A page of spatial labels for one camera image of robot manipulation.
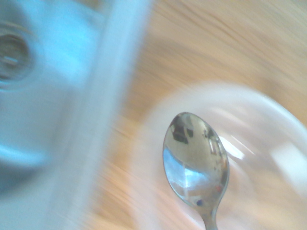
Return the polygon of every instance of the wood grain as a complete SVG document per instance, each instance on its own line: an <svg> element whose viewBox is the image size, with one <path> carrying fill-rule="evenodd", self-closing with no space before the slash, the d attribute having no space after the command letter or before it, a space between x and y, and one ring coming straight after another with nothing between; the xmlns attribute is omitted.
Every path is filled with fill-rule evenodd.
<svg viewBox="0 0 307 230"><path fill-rule="evenodd" d="M136 229L128 195L132 140L150 110L177 89L203 81L244 84L307 125L306 12L304 1L156 1L89 229Z"/></svg>

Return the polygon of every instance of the spoon handle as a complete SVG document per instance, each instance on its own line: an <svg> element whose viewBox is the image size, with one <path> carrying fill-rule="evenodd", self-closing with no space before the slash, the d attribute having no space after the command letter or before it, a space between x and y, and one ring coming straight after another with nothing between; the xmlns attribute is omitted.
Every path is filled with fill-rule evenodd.
<svg viewBox="0 0 307 230"><path fill-rule="evenodd" d="M202 215L203 222L205 223L206 230L218 230L216 226L215 215Z"/></svg>

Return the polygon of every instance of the wooden surface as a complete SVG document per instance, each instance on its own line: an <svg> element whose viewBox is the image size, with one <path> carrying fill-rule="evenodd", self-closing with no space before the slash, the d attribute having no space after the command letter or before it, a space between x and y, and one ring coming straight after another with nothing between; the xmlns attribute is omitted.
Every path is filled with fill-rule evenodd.
<svg viewBox="0 0 307 230"><path fill-rule="evenodd" d="M151 109L179 88L241 83L307 125L306 12L303 1L157 1L87 228L136 229L128 195L132 139Z"/></svg>

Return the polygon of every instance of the clear glass bowl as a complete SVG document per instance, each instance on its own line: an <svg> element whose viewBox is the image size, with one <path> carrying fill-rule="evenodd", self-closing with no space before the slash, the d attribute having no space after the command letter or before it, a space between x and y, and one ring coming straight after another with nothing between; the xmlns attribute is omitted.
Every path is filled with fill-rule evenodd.
<svg viewBox="0 0 307 230"><path fill-rule="evenodd" d="M205 229L164 175L164 135L180 112L203 118L228 153L230 180L217 212L219 230L306 229L307 130L274 100L234 84L181 90L144 121L130 162L131 211L138 229Z"/></svg>

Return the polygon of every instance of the spoon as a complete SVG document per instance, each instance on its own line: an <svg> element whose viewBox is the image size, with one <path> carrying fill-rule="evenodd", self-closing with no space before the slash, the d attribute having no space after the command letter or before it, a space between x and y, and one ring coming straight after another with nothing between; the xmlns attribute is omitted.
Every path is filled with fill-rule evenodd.
<svg viewBox="0 0 307 230"><path fill-rule="evenodd" d="M216 132L194 114L178 114L165 135L163 162L173 191L200 214L206 230L217 230L215 215L228 185L229 163Z"/></svg>

